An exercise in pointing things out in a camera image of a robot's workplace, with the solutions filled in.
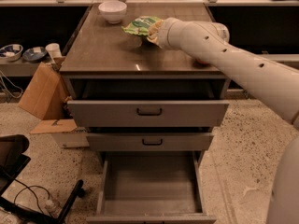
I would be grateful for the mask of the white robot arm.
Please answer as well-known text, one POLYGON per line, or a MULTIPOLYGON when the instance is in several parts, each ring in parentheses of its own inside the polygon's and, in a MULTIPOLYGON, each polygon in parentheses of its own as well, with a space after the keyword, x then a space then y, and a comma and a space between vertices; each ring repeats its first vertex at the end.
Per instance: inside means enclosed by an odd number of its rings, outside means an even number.
MULTIPOLYGON (((149 40, 182 50, 218 68, 294 128, 299 128, 299 71, 229 44, 228 29, 216 22, 156 21, 149 40)), ((276 171, 266 224, 299 224, 299 137, 285 148, 276 171)))

